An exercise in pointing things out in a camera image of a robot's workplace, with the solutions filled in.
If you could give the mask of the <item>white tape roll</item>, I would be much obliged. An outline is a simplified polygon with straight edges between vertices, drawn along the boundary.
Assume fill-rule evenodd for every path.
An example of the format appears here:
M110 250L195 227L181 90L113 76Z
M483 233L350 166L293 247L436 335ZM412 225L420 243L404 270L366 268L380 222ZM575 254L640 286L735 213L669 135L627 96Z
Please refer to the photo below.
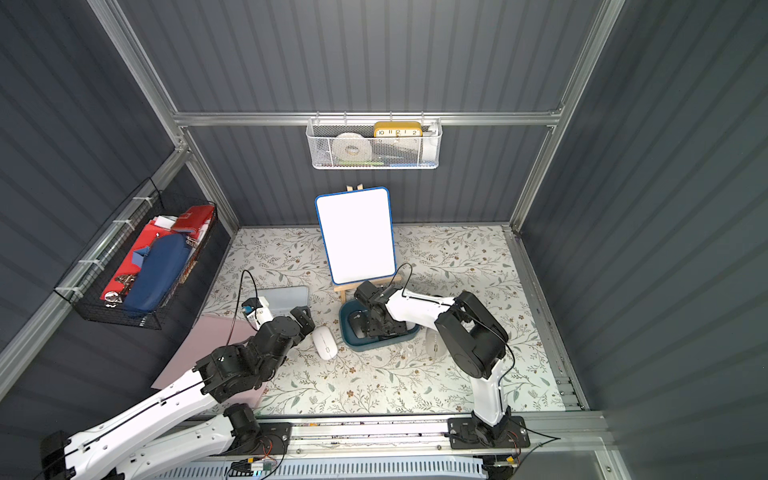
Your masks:
M344 132L331 140L331 153L339 163L365 163L373 159L368 138L358 133Z

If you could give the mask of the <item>grey beige computer mouse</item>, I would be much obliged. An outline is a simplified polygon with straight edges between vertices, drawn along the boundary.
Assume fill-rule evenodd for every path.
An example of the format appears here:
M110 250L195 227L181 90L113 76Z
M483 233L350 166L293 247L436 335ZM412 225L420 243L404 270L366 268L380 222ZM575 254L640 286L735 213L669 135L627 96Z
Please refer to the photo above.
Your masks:
M432 358L440 358L444 354L444 346L439 333L434 329L427 329L424 338L424 349L426 354Z

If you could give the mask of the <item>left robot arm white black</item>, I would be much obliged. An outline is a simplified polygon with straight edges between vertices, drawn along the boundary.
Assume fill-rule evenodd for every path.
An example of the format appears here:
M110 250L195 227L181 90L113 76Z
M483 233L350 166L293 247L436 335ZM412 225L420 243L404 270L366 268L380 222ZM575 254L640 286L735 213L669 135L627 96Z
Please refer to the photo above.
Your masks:
M220 454L266 455L285 446L267 434L246 403L174 432L188 418L256 390L271 380L289 351L315 329L308 307L278 316L248 339L218 347L151 397L87 430L57 431L40 444L41 479L149 479Z

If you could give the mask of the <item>white bottle in basket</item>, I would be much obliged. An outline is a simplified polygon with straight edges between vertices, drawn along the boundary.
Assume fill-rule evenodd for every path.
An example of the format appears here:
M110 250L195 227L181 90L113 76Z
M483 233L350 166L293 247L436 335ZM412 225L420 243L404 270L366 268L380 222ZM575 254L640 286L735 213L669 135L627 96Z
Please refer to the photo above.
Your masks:
M423 132L422 162L435 168L438 164L442 127L439 121L431 122Z

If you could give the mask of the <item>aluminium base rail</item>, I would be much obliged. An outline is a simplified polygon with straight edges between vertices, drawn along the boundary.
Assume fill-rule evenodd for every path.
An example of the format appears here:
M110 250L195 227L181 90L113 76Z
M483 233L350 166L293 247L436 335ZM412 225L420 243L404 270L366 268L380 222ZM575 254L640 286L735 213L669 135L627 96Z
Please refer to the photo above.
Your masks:
M231 464L246 457L264 463L240 474ZM257 419L236 410L132 447L112 471L119 479L198 465L215 479L523 479L551 468L569 479L578 474L574 460L594 463L600 479L630 476L597 411L507 413L488 427L469 414Z

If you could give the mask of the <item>teal plastic storage box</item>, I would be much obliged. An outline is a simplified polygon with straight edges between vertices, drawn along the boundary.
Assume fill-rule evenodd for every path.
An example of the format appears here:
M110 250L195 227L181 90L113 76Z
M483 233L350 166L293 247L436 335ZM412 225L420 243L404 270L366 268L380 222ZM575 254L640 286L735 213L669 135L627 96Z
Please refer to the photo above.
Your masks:
M367 319L367 337L365 339L357 339L350 328L349 320L356 316L365 317ZM397 335L370 336L370 314L357 300L351 300L342 305L339 312L339 325L343 341L355 352L369 351L412 340L421 329L420 326L415 325L409 330L403 331Z

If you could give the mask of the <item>black bulky computer mouse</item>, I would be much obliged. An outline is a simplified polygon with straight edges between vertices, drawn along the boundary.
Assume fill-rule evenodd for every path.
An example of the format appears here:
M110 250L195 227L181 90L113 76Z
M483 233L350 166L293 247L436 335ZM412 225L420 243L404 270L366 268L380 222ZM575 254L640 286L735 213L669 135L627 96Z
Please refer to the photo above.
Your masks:
M365 339L367 337L366 327L368 326L368 323L365 317L353 317L349 320L349 325L357 339Z

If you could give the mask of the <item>pink paper sheet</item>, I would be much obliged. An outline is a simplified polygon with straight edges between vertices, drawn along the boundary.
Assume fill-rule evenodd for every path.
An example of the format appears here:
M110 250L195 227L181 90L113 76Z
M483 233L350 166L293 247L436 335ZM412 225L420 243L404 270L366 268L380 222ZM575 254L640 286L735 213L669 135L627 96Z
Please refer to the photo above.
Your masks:
M155 390L166 388L187 370L194 367L198 360L209 355L214 349L223 347L227 343L234 344L246 340L252 334L254 334L254 331L242 320L236 320L235 326L232 326L231 318L202 315L151 387ZM261 402L265 390L266 385L263 384L258 389L239 393L225 400L223 404L217 404L202 412L202 415L214 416L222 414L227 407L234 404L247 404L255 409Z

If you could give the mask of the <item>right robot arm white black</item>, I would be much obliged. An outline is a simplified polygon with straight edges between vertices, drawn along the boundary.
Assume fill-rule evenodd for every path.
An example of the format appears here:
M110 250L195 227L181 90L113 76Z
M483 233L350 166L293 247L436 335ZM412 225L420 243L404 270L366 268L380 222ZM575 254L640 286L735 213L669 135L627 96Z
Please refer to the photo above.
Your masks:
M350 322L356 336L396 337L415 326L435 331L457 367L471 379L472 414L478 429L494 435L506 425L511 410L501 391L501 361L509 337L474 294L463 291L456 297L436 297L365 281L354 297L363 307Z

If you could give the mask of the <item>yellow clock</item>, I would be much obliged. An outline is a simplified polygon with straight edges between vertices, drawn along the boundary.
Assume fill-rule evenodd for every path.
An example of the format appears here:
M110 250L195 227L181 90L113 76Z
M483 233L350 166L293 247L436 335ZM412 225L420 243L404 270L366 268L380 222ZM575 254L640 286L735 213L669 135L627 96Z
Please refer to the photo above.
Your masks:
M422 125L418 121L378 121L374 124L375 138L420 138Z

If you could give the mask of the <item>navy blue pouch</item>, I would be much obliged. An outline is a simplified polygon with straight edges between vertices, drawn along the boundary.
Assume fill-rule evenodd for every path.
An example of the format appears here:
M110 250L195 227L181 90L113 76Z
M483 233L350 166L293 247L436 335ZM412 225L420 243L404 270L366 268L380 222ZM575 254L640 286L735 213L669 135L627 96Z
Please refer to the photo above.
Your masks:
M123 310L129 317L143 317L157 309L181 275L190 251L187 237L180 233L160 237L152 243L123 301Z

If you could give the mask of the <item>grey blue flat case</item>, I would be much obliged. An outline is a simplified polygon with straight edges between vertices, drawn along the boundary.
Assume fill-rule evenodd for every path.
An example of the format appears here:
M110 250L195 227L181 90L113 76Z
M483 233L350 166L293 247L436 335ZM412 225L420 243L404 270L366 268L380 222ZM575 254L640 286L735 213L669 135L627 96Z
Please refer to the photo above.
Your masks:
M257 298L273 317L287 316L295 307L310 305L310 292L307 286L265 288L258 291Z

